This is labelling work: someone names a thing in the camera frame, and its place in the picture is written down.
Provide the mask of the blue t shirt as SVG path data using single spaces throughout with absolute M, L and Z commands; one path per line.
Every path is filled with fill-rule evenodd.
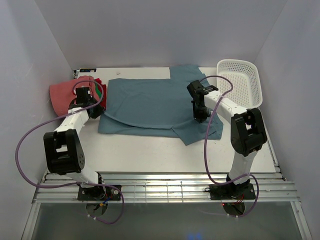
M 167 79 L 111 79 L 107 85 L 106 110 L 98 133 L 179 138 L 186 146 L 203 140 L 220 140 L 224 124 L 215 115 L 211 123 L 193 117 L 187 86 L 205 74 L 196 65 L 172 66 Z

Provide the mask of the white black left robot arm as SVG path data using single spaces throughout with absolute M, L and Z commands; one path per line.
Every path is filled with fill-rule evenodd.
M 85 123 L 101 115 L 104 108 L 96 105 L 85 109 L 98 102 L 89 87 L 78 87 L 75 93 L 68 109 L 70 115 L 53 132 L 43 136 L 47 168 L 52 174 L 65 175 L 77 182 L 84 196 L 100 200 L 106 195 L 106 187 L 101 184 L 101 175 L 86 165 L 79 133 Z

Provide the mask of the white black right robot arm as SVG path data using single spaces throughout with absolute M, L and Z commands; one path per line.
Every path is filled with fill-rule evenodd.
M 256 198 L 250 183 L 251 167 L 259 150 L 267 142 L 267 134 L 259 109 L 240 106 L 213 85 L 191 82 L 187 90 L 192 97 L 193 118 L 198 123 L 212 120 L 215 114 L 230 124 L 230 143 L 234 149 L 232 167 L 224 183 L 213 182 L 205 189 L 211 200 Z

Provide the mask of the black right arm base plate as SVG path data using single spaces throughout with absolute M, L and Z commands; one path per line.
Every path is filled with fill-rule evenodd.
M 249 181 L 242 184 L 217 185 L 210 184 L 204 189 L 204 192 L 210 194 L 211 200 L 254 200 L 256 198 L 254 186 Z

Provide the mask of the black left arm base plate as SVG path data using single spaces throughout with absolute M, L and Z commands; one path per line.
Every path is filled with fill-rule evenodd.
M 112 187 L 105 186 L 91 186 L 82 188 L 79 187 L 77 200 L 78 201 L 105 201 L 109 199 L 110 201 L 120 201 L 121 195 L 120 190 L 121 185 L 114 186 L 117 189 Z

